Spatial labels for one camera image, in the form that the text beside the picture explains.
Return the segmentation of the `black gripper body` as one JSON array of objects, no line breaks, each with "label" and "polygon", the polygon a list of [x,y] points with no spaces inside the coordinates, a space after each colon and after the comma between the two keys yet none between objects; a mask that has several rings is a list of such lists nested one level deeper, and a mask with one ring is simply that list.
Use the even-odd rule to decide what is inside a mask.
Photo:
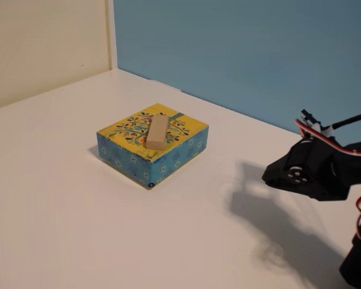
[{"label": "black gripper body", "polygon": [[302,165],[320,201],[345,200],[351,181],[346,175],[353,160],[318,138],[304,138],[283,157],[286,164]]}]

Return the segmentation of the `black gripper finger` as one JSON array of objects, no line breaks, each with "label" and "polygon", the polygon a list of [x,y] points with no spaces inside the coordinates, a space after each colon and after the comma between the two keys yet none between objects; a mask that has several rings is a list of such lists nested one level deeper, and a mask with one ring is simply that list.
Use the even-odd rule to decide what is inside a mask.
[{"label": "black gripper finger", "polygon": [[289,183],[289,182],[266,182],[266,185],[278,190],[288,191],[291,193],[307,196],[311,199],[317,199],[316,193],[310,185]]},{"label": "black gripper finger", "polygon": [[309,183],[302,165],[286,164],[282,159],[267,166],[262,180],[270,187],[296,187]]}]

